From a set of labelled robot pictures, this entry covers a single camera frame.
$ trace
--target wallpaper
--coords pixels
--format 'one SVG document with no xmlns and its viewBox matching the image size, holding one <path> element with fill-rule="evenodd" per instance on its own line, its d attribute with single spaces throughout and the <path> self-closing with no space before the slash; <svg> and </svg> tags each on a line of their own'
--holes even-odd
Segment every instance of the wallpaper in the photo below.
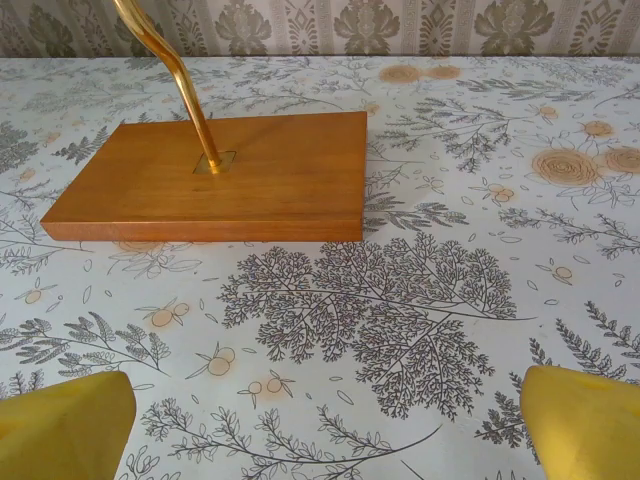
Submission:
<svg viewBox="0 0 640 480">
<path fill-rule="evenodd" d="M 208 117 L 366 111 L 365 241 L 55 242 L 118 125 L 186 111 L 152 58 L 1 60 L 0 399 L 126 372 L 118 480 L 542 480 L 527 368 L 638 383 L 635 59 L 186 63 Z"/>
<path fill-rule="evenodd" d="M 183 56 L 640 54 L 635 0 L 140 0 Z M 111 0 L 0 0 L 6 57 L 146 56 Z"/>
</svg>

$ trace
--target yellow object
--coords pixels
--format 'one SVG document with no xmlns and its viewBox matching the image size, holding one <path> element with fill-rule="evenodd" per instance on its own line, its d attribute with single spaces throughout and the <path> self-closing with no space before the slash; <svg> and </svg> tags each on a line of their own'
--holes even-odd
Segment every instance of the yellow object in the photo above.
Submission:
<svg viewBox="0 0 640 480">
<path fill-rule="evenodd" d="M 135 412 L 121 372 L 0 401 L 0 479 L 113 480 Z"/>
<path fill-rule="evenodd" d="M 520 408 L 548 480 L 640 478 L 640 387 L 531 367 Z"/>
</svg>

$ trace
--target peach rose print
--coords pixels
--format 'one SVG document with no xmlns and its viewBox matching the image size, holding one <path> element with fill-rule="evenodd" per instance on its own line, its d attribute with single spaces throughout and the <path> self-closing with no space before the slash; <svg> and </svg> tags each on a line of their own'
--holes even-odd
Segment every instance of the peach rose print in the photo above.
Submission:
<svg viewBox="0 0 640 480">
<path fill-rule="evenodd" d="M 410 65 L 392 65 L 380 71 L 380 80 L 392 84 L 413 83 L 420 79 L 420 70 Z"/>
<path fill-rule="evenodd" d="M 461 73 L 462 70 L 452 65 L 440 65 L 439 67 L 428 68 L 422 72 L 425 77 L 435 80 L 453 80 L 454 78 L 458 78 Z"/>
<path fill-rule="evenodd" d="M 591 137 L 606 138 L 613 135 L 613 127 L 607 122 L 601 122 L 600 120 L 594 120 L 589 123 L 585 123 L 582 126 L 582 131 Z"/>
<path fill-rule="evenodd" d="M 613 171 L 640 173 L 640 150 L 637 148 L 614 148 L 604 158 Z"/>
<path fill-rule="evenodd" d="M 595 162 L 576 150 L 541 152 L 533 159 L 531 166 L 543 179 L 555 185 L 589 185 L 598 178 Z"/>
</svg>

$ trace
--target tablecloth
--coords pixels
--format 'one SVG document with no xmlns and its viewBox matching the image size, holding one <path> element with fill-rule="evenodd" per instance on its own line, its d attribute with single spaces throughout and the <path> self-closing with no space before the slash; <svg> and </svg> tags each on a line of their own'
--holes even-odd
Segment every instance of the tablecloth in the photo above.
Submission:
<svg viewBox="0 0 640 480">
<path fill-rule="evenodd" d="M 0 60 L 0 398 L 126 372 L 119 480 L 535 480 L 528 367 L 640 378 L 637 59 L 186 64 L 212 118 L 368 112 L 365 241 L 55 242 L 114 129 L 186 111 L 154 59 Z"/>
</svg>

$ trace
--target wooden base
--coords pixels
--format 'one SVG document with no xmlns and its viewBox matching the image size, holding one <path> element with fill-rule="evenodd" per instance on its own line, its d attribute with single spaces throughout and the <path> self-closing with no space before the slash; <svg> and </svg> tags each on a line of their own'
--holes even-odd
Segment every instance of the wooden base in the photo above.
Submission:
<svg viewBox="0 0 640 480">
<path fill-rule="evenodd" d="M 364 112 L 209 120 L 227 172 L 194 173 L 191 122 L 119 126 L 43 217 L 55 240 L 360 241 Z"/>
</svg>

